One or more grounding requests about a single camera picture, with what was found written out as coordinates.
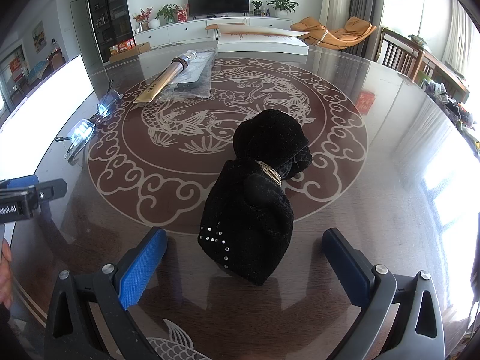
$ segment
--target plastic bag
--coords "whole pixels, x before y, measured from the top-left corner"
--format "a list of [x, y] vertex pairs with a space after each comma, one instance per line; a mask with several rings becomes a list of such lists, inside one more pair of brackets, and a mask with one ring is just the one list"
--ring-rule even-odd
[[197, 57], [189, 66], [174, 78], [155, 98], [154, 102], [163, 103], [171, 98], [191, 99], [202, 97], [208, 99], [212, 88], [212, 67], [217, 56], [217, 49], [197, 51]]

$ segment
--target person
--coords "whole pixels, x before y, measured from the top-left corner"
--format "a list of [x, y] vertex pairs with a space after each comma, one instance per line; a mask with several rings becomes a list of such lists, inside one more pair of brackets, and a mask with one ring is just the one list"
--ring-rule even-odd
[[10, 307], [14, 302], [12, 294], [14, 277], [10, 263], [10, 246], [6, 239], [3, 239], [0, 255], [0, 358], [32, 360], [8, 324]]

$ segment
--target metal screw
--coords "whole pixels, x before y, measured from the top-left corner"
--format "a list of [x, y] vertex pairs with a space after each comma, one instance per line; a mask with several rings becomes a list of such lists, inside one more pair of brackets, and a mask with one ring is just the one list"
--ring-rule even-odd
[[425, 280], [430, 280], [431, 276], [427, 271], [420, 271], [420, 276]]
[[378, 264], [375, 266], [375, 271], [377, 271], [381, 275], [386, 275], [388, 273], [388, 268], [382, 264]]
[[115, 267], [113, 266], [113, 264], [106, 264], [102, 267], [102, 272], [108, 275], [108, 274], [111, 274], [114, 269]]
[[59, 278], [61, 280], [65, 280], [66, 278], [68, 278], [68, 276], [70, 275], [70, 272], [67, 271], [67, 270], [64, 270], [64, 271], [61, 271], [60, 274], [59, 274]]

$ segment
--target wooden railing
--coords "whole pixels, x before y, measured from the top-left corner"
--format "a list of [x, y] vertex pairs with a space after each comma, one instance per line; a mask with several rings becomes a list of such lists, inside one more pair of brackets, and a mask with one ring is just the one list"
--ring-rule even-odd
[[376, 62], [380, 62], [382, 46], [385, 44], [387, 49], [381, 64], [405, 74], [418, 84], [422, 81], [421, 71], [435, 82], [443, 83], [450, 97], [462, 102], [469, 97], [469, 89], [441, 61], [410, 39], [387, 28], [382, 28]]

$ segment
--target black fabric bundle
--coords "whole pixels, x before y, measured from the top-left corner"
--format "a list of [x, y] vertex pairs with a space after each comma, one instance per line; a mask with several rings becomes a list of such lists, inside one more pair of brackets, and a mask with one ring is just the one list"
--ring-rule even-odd
[[225, 162], [208, 195], [198, 243], [215, 262], [261, 285], [287, 251], [293, 211], [257, 161], [291, 179], [311, 164], [311, 154], [301, 126], [275, 109], [241, 123], [233, 147], [237, 159]]

